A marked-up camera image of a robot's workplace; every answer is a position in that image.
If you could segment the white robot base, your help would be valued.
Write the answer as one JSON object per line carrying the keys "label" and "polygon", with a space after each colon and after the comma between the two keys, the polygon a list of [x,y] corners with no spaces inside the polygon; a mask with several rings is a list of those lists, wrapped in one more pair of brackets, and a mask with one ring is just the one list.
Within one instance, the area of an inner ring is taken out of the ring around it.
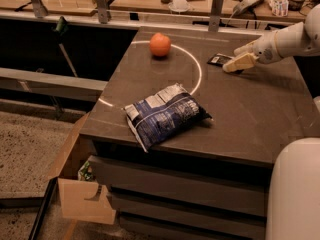
{"label": "white robot base", "polygon": [[320,139],[287,145],[271,178],[265,240],[320,240]]}

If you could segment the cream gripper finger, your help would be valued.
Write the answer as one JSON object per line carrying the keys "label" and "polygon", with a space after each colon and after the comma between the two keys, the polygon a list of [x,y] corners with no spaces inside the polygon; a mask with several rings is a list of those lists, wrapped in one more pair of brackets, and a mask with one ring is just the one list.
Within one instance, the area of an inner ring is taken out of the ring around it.
{"label": "cream gripper finger", "polygon": [[254,53],[242,53],[225,63],[222,69],[227,73],[246,70],[252,68],[257,63],[257,60],[258,56]]}
{"label": "cream gripper finger", "polygon": [[255,41],[252,41],[250,43],[247,43],[246,45],[236,48],[234,50],[234,55],[239,56],[242,54],[256,54],[256,52],[254,51],[254,45]]}

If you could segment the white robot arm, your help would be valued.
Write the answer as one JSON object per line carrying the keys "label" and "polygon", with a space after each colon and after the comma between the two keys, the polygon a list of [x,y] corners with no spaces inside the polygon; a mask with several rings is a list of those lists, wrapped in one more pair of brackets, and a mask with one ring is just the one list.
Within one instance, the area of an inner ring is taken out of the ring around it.
{"label": "white robot arm", "polygon": [[266,33],[235,49],[234,55],[223,65],[225,72],[249,69],[256,63],[271,64],[291,56],[319,56],[320,5],[309,12],[305,22]]}

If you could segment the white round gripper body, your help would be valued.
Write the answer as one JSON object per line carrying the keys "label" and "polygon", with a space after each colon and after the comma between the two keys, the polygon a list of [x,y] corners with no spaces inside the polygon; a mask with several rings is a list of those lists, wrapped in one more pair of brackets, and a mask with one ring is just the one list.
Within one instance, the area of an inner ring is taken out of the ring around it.
{"label": "white round gripper body", "polygon": [[253,53],[259,63],[270,64],[283,59],[277,47],[277,34],[277,31],[272,31],[254,41]]}

